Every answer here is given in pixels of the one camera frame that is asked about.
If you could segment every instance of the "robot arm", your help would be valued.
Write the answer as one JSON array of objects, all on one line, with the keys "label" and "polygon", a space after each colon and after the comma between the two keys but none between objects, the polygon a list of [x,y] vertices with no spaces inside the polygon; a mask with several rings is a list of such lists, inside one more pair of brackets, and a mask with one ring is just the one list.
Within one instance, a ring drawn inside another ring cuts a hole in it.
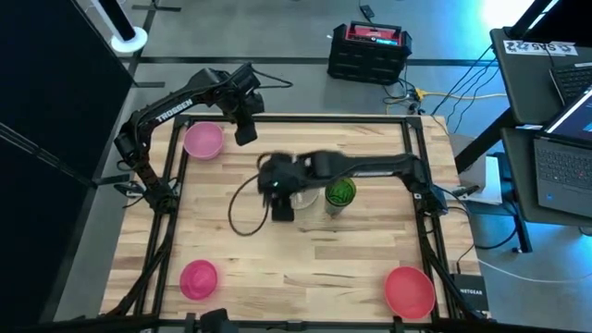
[{"label": "robot arm", "polygon": [[150,166],[150,142],[154,129],[165,121],[195,105],[216,104],[231,123],[237,124],[234,134],[238,145],[257,139],[252,115],[264,112],[260,86],[251,64],[232,74],[205,68],[193,75],[187,85],[169,96],[134,111],[115,138],[123,161],[135,171],[146,187],[144,198],[156,213],[170,213],[178,197]]},{"label": "robot arm", "polygon": [[420,209],[430,215],[447,213],[446,199],[430,180],[426,164],[413,154],[349,157],[339,152],[317,151],[296,156],[272,153],[257,178],[258,191],[271,204],[272,219],[293,221],[290,196],[298,191],[321,188],[344,177],[398,177],[407,190],[421,195]]}]

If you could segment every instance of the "gray floor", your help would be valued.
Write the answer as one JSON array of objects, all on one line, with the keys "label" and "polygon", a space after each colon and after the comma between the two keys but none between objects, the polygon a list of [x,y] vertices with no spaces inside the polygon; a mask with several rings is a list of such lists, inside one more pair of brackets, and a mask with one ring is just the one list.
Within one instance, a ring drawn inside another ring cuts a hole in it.
[{"label": "gray floor", "polygon": [[[132,11],[124,4],[135,25],[141,26],[145,12]],[[400,24],[413,36],[413,58],[474,59],[489,45],[488,31],[511,25],[530,1],[494,0],[363,0],[376,12],[376,22]],[[340,23],[362,19],[357,0],[163,0],[165,6],[182,6],[181,13],[158,13],[150,33],[145,56],[327,56],[327,35]],[[87,1],[80,0],[86,8]],[[97,29],[108,37],[108,29],[93,8],[87,12]],[[124,112],[149,104],[183,86],[203,67],[232,70],[235,65],[140,65],[138,81],[165,81],[165,89],[134,89]],[[356,113],[383,114],[383,90],[374,85],[333,80],[322,65],[257,65],[259,70],[294,82],[289,90],[264,92],[267,112],[279,113]],[[447,92],[467,68],[409,67],[407,80],[429,92]],[[490,68],[467,93],[493,76]],[[399,87],[390,87],[400,93]],[[503,93],[500,75],[477,94]],[[431,111],[441,97],[429,96],[422,107]],[[440,111],[449,115],[456,101],[448,101]],[[456,106],[450,118],[454,130],[469,102]],[[478,100],[464,114],[458,133],[478,135],[508,106],[505,98]],[[212,108],[196,110],[219,112]],[[404,114],[401,106],[391,114]],[[497,145],[492,151],[501,149]],[[112,151],[106,176],[117,173]],[[56,319],[78,315],[97,315],[108,271],[117,244],[124,199],[108,188],[100,190],[87,223],[74,266],[62,297]],[[495,243],[512,231],[508,217],[480,216],[472,223],[475,242]],[[576,228],[528,224],[535,251],[514,254],[517,240],[479,258],[514,274],[538,279],[579,278],[592,272],[592,239]],[[504,275],[481,266],[487,282],[493,316],[500,322],[537,327],[592,330],[592,278],[563,284],[535,283]]]}]

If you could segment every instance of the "yellow cable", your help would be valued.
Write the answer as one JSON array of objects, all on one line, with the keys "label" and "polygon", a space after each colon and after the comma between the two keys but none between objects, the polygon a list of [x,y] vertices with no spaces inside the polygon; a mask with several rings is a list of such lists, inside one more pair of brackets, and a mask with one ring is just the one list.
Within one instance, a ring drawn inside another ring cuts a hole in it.
[{"label": "yellow cable", "polygon": [[[424,97],[426,97],[426,96],[448,96],[448,94],[445,92],[426,92],[426,91],[423,91],[419,88],[415,88],[415,92],[417,93],[417,96],[419,97],[420,101],[423,100]],[[507,96],[507,94],[492,93],[492,94],[487,94],[487,95],[476,96],[475,98],[473,96],[459,96],[459,95],[454,95],[454,94],[450,95],[450,97],[460,99],[460,100],[473,100],[473,99],[477,100],[477,99],[503,97],[503,96]]]}]

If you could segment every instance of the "laptop screen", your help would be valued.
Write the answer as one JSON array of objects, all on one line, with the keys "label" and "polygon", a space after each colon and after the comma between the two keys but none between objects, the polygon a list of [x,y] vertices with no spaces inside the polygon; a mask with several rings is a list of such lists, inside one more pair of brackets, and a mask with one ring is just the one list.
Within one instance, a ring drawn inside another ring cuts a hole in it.
[{"label": "laptop screen", "polygon": [[544,131],[592,143],[592,87],[572,104],[560,117],[555,119]]}]

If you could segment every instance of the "wooden tabletop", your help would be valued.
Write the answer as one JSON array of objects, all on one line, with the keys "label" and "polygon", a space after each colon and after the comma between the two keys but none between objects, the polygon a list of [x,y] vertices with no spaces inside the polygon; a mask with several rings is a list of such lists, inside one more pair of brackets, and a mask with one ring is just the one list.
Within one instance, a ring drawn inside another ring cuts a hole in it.
[{"label": "wooden tabletop", "polygon": [[[431,117],[422,121],[434,182],[458,184],[448,137]],[[385,277],[402,265],[422,268],[412,195],[399,179],[355,179],[355,200],[334,219],[324,213],[320,192],[311,206],[296,211],[293,223],[269,219],[247,238],[230,229],[227,211],[235,190],[256,173],[255,160],[263,152],[400,154],[401,125],[259,122],[259,139],[243,147],[234,142],[233,125],[219,125],[226,135],[222,155],[207,162],[190,158],[187,165],[161,317],[181,319],[188,312],[199,315],[227,308],[233,320],[391,321],[393,313],[383,296]],[[167,123],[153,135],[151,164],[158,172],[164,167],[171,130]],[[182,150],[184,130],[177,152]],[[417,153],[413,133],[412,142]],[[173,176],[177,169],[173,167]],[[263,212],[253,182],[237,198],[233,219],[246,232],[261,222]],[[128,209],[102,312],[117,305],[140,275],[152,217],[146,202]],[[443,216],[441,224],[450,271],[455,271],[454,263],[473,244],[471,229],[457,210]],[[186,299],[179,290],[181,271],[198,259],[212,262],[219,279],[214,294],[201,302]],[[475,251],[463,258],[462,271],[480,274]],[[443,289],[435,272],[434,276],[440,315],[446,317]],[[146,312],[152,307],[154,281]]]}]

